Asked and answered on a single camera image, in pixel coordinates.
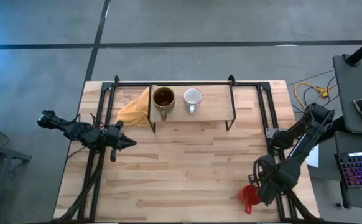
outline concrete floor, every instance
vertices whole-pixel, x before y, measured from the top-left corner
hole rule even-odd
[[[1,0],[0,44],[91,44],[103,4]],[[112,0],[101,42],[307,40],[362,40],[362,0]],[[100,49],[91,79],[112,80],[117,74],[122,80],[221,80],[233,74],[291,83],[331,70],[332,56],[358,47]],[[52,218],[69,141],[36,121],[44,109],[75,116],[90,55],[91,49],[0,50],[0,130],[11,138],[10,148],[34,155],[6,187],[0,223]],[[333,76],[309,82],[326,86]],[[290,98],[298,106],[292,90],[291,85]],[[316,94],[309,93],[307,100],[314,100]],[[330,94],[336,96],[336,88]],[[327,107],[342,115],[338,100]],[[362,209],[334,206],[341,200],[337,183],[312,183],[322,218],[362,223]]]

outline red cup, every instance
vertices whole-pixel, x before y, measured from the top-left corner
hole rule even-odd
[[[261,202],[256,192],[257,190],[252,185],[247,185],[238,193],[240,201],[244,204],[244,212],[246,212],[246,214],[251,214],[252,206]]]

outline rgb keyboard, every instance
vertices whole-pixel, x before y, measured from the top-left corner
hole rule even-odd
[[[344,184],[349,188],[362,187],[362,152],[335,154]]]

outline yellow cloth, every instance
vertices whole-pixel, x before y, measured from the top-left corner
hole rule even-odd
[[[125,126],[144,127],[148,125],[148,100],[149,87],[141,96],[121,108],[118,112],[117,121],[123,121]]]

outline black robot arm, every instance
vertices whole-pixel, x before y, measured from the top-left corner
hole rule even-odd
[[[129,139],[121,131],[122,121],[118,121],[115,125],[108,126],[107,128],[99,129],[90,123],[78,122],[76,118],[72,121],[66,121],[57,117],[52,110],[43,110],[37,124],[43,128],[61,130],[66,138],[72,141],[80,141],[83,146],[95,152],[97,152],[100,146],[112,147],[112,162],[116,160],[117,149],[122,150],[137,144],[136,141]]]
[[[257,195],[262,202],[268,205],[277,194],[292,193],[291,189],[297,185],[300,177],[300,166],[311,149],[319,143],[320,136],[332,123],[334,114],[334,111],[312,103],[293,127],[275,132],[270,140],[270,147],[275,151],[288,149],[299,136],[301,138],[283,161],[276,164],[273,155],[265,155],[254,162],[253,175],[249,176],[249,181],[257,188]]]

